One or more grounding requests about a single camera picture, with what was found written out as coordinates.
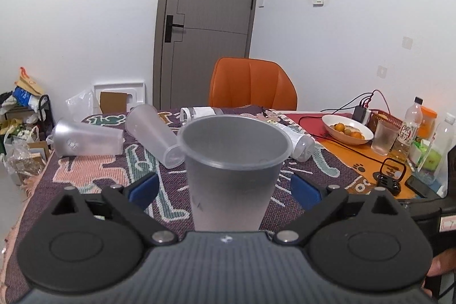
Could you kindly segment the person's right hand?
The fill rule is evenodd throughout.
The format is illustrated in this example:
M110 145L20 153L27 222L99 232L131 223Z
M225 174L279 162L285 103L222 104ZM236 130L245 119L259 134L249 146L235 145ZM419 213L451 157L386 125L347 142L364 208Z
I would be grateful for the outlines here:
M450 248L433 258L427 277L441 276L456 269L456 249Z

